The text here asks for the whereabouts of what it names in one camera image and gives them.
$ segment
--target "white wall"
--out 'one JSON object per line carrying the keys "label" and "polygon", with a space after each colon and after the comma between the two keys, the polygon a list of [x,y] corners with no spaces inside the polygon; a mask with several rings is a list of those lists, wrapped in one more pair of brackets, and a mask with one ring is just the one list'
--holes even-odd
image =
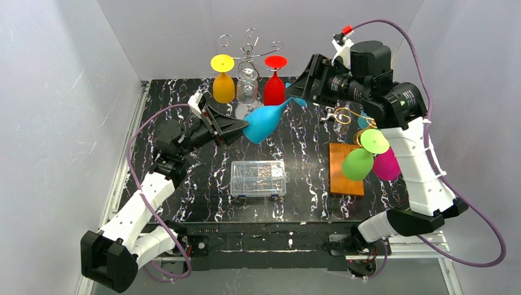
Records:
{"label": "white wall", "polygon": [[73,294],[140,81],[95,0],[0,1],[2,294]]}
{"label": "white wall", "polygon": [[[434,99],[432,137],[442,167],[503,231],[506,260],[491,269],[455,263],[465,294],[520,294],[521,2],[425,1],[409,33]],[[419,84],[409,49],[395,77]],[[443,228],[455,256],[497,257],[495,236],[475,213]]]}
{"label": "white wall", "polygon": [[[219,47],[231,34],[257,28],[257,52],[282,41],[277,54],[288,59],[282,76],[302,73],[313,53],[333,57],[332,36],[347,25],[386,17],[408,28],[423,0],[98,0],[141,80],[214,77],[210,60],[217,53],[239,56],[238,46]],[[396,51],[401,38],[392,28],[373,25],[355,32],[359,41],[381,40]],[[264,59],[257,60],[264,66]],[[271,76],[266,71],[261,74]]]}

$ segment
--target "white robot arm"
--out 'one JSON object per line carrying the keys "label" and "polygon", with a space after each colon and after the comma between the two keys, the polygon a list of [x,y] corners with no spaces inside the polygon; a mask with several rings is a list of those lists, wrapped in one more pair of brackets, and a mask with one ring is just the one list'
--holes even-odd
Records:
{"label": "white robot arm", "polygon": [[[144,194],[152,209],[170,197],[186,176],[184,156],[210,141],[230,144],[243,135],[249,123],[227,117],[206,104],[204,94],[196,92],[189,106],[198,119],[188,130],[177,120],[167,120],[157,127],[154,163],[130,200],[97,232],[87,231],[82,237],[82,275],[117,292],[125,291],[142,266],[175,247],[163,227],[139,237],[152,213],[141,198]],[[175,237],[178,232],[170,229]]]}
{"label": "white robot arm", "polygon": [[[339,100],[361,104],[390,142],[409,199],[351,228],[344,245],[361,250],[382,238],[433,232],[468,206],[439,179],[444,172],[437,175],[427,158],[423,130],[429,122],[419,89],[393,81],[389,47],[379,41],[353,43],[348,39],[352,33],[348,26],[334,35],[337,53],[332,60],[314,54],[286,96],[333,108]],[[432,143],[428,149],[439,168]]]}

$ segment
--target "table surface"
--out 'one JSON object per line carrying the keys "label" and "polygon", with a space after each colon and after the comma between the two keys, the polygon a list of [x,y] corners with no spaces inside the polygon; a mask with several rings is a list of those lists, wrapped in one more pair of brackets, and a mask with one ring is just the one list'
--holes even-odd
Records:
{"label": "table surface", "polygon": [[[295,78],[284,77],[284,82]],[[259,90],[267,79],[259,81]],[[212,79],[153,80],[143,111],[142,122],[166,106],[186,103],[197,90],[209,90],[209,104],[219,112],[233,116],[237,102],[220,104],[211,96]],[[382,181],[372,172],[364,180],[365,196],[329,193],[329,143],[353,143],[359,130],[356,118],[347,136],[333,131],[334,121],[319,123],[324,108],[308,104],[303,109],[290,103],[275,132],[256,145],[243,136],[230,146],[209,143],[186,158],[190,163],[185,180],[159,208],[163,219],[177,222],[309,222],[357,221],[403,202],[407,198],[405,182]],[[185,128],[196,117],[188,108],[173,109],[147,126],[136,140],[133,161],[143,179],[152,164],[155,126],[167,120],[178,120]],[[289,177],[287,195],[277,200],[268,198],[237,200],[230,196],[230,168],[237,160],[284,160]],[[120,208],[128,201],[136,186],[131,177],[123,191]]]}

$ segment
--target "plastic storage box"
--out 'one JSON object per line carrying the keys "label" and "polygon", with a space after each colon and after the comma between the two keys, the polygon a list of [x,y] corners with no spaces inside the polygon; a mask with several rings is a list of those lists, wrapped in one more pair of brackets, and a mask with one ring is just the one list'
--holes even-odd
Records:
{"label": "plastic storage box", "polygon": [[284,161],[233,161],[232,197],[283,197],[286,195]]}

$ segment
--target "wooden block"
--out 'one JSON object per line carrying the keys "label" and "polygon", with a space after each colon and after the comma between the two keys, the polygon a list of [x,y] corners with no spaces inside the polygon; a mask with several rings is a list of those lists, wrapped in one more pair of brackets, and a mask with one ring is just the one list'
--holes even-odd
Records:
{"label": "wooden block", "polygon": [[354,149],[355,144],[329,144],[329,192],[331,194],[364,195],[364,182],[352,181],[342,174],[342,162]]}

